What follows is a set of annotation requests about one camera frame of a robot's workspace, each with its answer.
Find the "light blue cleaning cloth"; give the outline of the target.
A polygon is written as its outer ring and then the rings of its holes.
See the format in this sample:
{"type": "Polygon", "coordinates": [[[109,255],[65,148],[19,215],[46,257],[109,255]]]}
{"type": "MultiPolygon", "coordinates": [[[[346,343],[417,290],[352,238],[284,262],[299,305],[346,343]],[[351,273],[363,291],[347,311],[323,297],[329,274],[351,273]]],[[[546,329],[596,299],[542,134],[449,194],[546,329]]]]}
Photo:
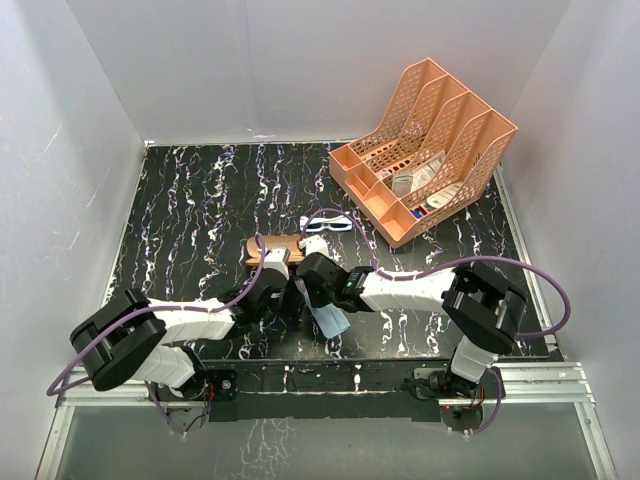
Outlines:
{"type": "Polygon", "coordinates": [[[327,339],[335,338],[350,328],[351,324],[342,310],[331,303],[323,307],[314,307],[303,281],[296,279],[294,283],[302,294],[306,307],[327,339]]]}

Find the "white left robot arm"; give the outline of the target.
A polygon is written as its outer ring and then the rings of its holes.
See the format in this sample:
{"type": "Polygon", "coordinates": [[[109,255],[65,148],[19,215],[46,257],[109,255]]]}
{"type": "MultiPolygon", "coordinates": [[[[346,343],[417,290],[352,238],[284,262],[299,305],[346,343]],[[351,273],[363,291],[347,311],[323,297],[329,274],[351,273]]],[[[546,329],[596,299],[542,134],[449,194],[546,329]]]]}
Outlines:
{"type": "Polygon", "coordinates": [[[77,326],[70,342],[97,391],[136,379],[196,399],[204,394],[207,376],[186,343],[244,336],[282,315],[297,295],[294,282],[272,268],[259,272],[248,287],[247,293],[234,288],[219,298],[178,303],[128,289],[77,326]]]}

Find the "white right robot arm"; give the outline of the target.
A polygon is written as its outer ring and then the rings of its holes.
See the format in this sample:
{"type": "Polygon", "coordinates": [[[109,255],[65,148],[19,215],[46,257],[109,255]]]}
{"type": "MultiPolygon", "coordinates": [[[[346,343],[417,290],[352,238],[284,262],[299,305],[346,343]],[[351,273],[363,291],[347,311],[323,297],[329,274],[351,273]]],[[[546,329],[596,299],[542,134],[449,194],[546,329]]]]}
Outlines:
{"type": "Polygon", "coordinates": [[[317,320],[388,309],[448,316],[462,332],[449,365],[414,379],[415,389],[432,398],[474,396],[485,371],[513,350],[528,302],[522,289],[479,260],[422,276],[369,266],[347,271],[312,253],[298,265],[295,280],[317,320]]]}

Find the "brown glasses case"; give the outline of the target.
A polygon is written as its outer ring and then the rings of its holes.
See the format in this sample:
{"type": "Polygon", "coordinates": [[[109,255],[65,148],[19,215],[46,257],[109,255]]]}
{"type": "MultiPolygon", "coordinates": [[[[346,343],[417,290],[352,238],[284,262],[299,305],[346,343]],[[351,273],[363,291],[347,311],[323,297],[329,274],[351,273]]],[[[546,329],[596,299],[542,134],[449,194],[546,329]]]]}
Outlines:
{"type": "MultiPolygon", "coordinates": [[[[297,235],[265,235],[264,243],[268,252],[274,249],[286,248],[289,251],[288,265],[297,265],[305,258],[304,252],[298,246],[299,237],[297,235]]],[[[247,266],[257,267],[261,256],[261,247],[255,237],[250,237],[246,241],[247,266]]]]}

